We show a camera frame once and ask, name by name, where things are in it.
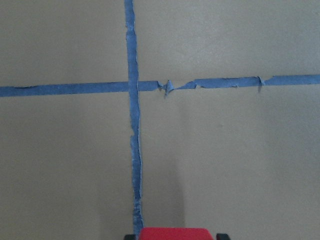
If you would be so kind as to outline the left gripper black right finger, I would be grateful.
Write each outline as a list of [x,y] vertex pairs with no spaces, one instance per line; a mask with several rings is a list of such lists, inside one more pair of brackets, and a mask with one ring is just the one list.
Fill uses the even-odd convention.
[[229,240],[229,235],[227,233],[217,233],[216,239],[217,240]]

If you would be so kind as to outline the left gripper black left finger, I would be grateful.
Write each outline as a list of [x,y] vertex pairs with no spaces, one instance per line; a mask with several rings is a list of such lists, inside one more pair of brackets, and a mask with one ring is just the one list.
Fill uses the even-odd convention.
[[126,234],[124,240],[138,240],[139,236],[136,234]]

